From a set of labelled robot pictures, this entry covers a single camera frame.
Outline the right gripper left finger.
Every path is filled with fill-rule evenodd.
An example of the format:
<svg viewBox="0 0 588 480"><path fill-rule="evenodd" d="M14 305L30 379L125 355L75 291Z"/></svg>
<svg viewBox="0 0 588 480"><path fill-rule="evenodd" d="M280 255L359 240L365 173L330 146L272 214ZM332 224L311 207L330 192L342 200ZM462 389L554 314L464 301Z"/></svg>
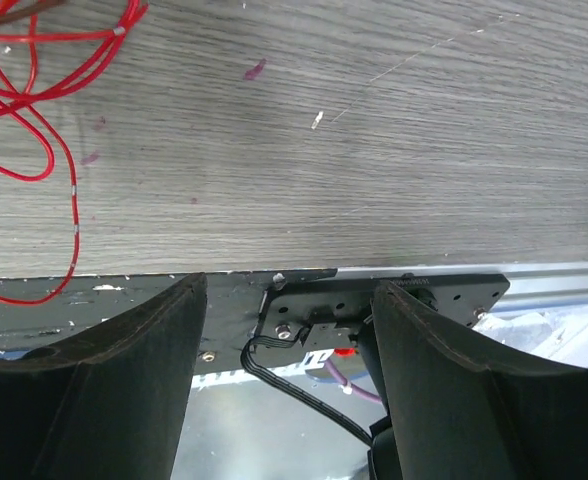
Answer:
<svg viewBox="0 0 588 480"><path fill-rule="evenodd" d="M106 322L0 359L0 479L171 476L207 310L191 274Z"/></svg>

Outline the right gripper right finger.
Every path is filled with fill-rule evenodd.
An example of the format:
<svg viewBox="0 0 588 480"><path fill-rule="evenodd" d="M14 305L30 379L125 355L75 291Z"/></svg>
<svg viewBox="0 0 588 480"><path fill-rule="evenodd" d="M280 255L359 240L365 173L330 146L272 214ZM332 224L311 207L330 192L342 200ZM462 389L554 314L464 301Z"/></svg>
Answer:
<svg viewBox="0 0 588 480"><path fill-rule="evenodd" d="M588 368L498 343L384 282L374 331L406 479L588 479Z"/></svg>

